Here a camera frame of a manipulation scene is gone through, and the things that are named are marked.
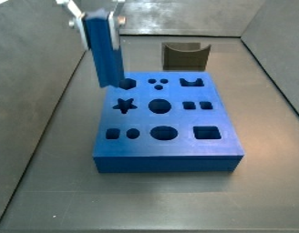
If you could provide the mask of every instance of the circular hole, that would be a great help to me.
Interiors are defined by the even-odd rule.
[[[156,80],[153,78],[148,79],[148,83],[153,84],[156,82]]]
[[[136,128],[132,128],[126,131],[126,137],[129,139],[136,139],[140,135],[140,131]]]
[[[149,102],[148,108],[156,114],[165,114],[170,110],[170,103],[165,99],[154,99]]]
[[[156,90],[161,90],[162,88],[164,88],[162,85],[156,85],[156,86],[154,86],[154,89],[156,89]]]
[[[168,83],[168,79],[165,79],[165,78],[160,79],[160,83],[161,84],[166,84]]]
[[[166,141],[177,137],[177,130],[173,127],[154,127],[150,130],[150,136],[156,140]]]

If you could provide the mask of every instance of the metal floor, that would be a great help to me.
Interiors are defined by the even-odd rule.
[[[0,232],[299,229],[298,116],[236,38],[122,37],[126,70],[161,70],[168,41],[212,45],[207,71],[245,150],[235,172],[98,174],[90,154],[104,90],[86,53]]]

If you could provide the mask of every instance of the hole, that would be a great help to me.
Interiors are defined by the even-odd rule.
[[[195,82],[188,82],[183,78],[180,78],[181,86],[204,86],[201,78],[197,78]]]
[[[148,108],[156,114],[165,114],[170,110],[170,104],[165,99],[154,99],[149,102]]]
[[[221,139],[217,127],[193,127],[195,139]]]
[[[118,87],[125,90],[129,90],[136,87],[136,81],[130,78],[125,78],[118,82]]]
[[[154,127],[150,130],[150,136],[156,140],[166,141],[177,137],[177,130],[172,127]]]
[[[156,85],[156,86],[154,86],[154,89],[156,89],[156,90],[161,90],[162,88],[164,88],[162,85]]]
[[[148,83],[153,84],[156,82],[156,80],[153,78],[148,79]]]
[[[129,139],[136,139],[140,135],[140,131],[136,128],[132,128],[126,131],[126,137]]]
[[[120,129],[108,128],[105,131],[105,139],[118,139]]]
[[[165,79],[165,78],[160,79],[160,83],[161,84],[166,84],[168,83],[168,79]]]
[[[204,110],[212,110],[212,104],[211,102],[199,102],[201,109]]]
[[[183,102],[183,109],[185,109],[185,110],[196,109],[195,103],[193,102]]]
[[[117,99],[117,105],[113,106],[113,109],[118,109],[121,114],[126,114],[129,109],[136,109],[137,107],[132,104],[133,99],[122,100],[121,98]]]

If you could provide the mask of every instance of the blue shape sorter block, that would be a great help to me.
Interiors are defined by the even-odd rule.
[[[205,72],[130,72],[108,87],[100,172],[232,171],[243,149]]]

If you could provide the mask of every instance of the square hole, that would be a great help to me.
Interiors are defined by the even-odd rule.
[[[185,110],[196,109],[195,103],[193,102],[183,102],[183,109],[185,109]]]
[[[217,127],[193,127],[195,139],[221,139]]]
[[[120,129],[118,128],[108,128],[105,131],[105,139],[118,139]]]
[[[211,102],[201,101],[201,102],[199,102],[199,104],[200,104],[200,107],[201,107],[203,110],[212,110],[212,104],[211,104]]]

